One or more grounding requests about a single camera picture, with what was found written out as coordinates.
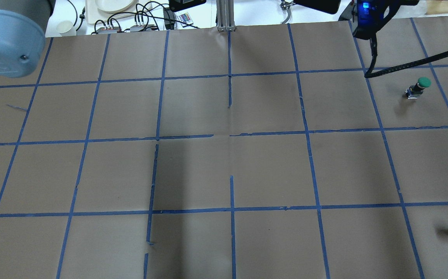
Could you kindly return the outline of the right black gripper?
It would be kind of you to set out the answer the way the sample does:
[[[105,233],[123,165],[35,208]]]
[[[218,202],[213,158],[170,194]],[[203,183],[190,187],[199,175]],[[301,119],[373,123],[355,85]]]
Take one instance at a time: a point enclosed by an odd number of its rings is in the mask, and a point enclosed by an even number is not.
[[[296,5],[334,15],[338,12],[341,0],[296,0]]]

